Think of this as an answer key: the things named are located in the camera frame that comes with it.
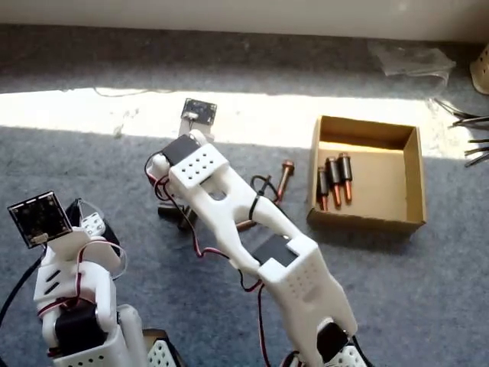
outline white wall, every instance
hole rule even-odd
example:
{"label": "white wall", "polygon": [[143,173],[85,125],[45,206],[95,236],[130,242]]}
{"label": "white wall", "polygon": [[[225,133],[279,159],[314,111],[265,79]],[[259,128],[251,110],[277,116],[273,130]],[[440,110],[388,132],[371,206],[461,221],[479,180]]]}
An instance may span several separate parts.
{"label": "white wall", "polygon": [[489,0],[0,0],[0,22],[489,41]]}

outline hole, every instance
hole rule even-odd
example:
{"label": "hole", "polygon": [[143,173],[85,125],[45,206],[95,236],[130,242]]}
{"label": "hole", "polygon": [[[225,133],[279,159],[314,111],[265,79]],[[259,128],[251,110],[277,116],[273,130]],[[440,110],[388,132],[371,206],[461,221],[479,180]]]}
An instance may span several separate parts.
{"label": "hole", "polygon": [[211,196],[211,198],[213,198],[215,201],[221,201],[221,200],[224,200],[227,195],[224,191],[219,191],[217,193],[211,193],[209,194]]}

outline open cardboard box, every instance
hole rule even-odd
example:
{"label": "open cardboard box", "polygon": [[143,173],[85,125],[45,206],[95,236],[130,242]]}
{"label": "open cardboard box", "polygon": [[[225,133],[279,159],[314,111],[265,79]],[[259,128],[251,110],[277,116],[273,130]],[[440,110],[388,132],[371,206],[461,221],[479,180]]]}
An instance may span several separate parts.
{"label": "open cardboard box", "polygon": [[[321,210],[316,195],[317,171],[327,157],[341,152],[351,157],[350,205],[336,209],[330,192],[329,211]],[[414,232],[426,223],[423,162],[419,129],[338,117],[318,119],[309,167],[311,224]]]}

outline screw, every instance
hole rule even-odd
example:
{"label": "screw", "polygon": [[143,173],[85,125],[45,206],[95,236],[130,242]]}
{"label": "screw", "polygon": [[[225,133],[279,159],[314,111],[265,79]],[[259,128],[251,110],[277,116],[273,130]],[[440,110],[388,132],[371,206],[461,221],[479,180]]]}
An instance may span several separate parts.
{"label": "screw", "polygon": [[238,232],[243,232],[252,227],[255,227],[256,225],[257,223],[252,220],[244,220],[243,222],[240,222],[236,225],[236,229],[238,230]]}
{"label": "screw", "polygon": [[282,201],[283,195],[285,194],[285,189],[287,188],[287,182],[289,178],[293,176],[295,166],[293,161],[286,159],[282,163],[282,177],[280,178],[280,182],[278,184],[277,192],[278,192],[278,201]]}

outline plastic bag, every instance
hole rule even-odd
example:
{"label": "plastic bag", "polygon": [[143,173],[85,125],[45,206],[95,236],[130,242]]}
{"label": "plastic bag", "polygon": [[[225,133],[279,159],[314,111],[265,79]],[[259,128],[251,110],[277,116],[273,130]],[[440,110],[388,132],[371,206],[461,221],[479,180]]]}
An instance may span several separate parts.
{"label": "plastic bag", "polygon": [[368,48],[381,62],[386,76],[437,76],[444,80],[446,86],[456,65],[438,48],[399,47],[379,42],[370,42]]}

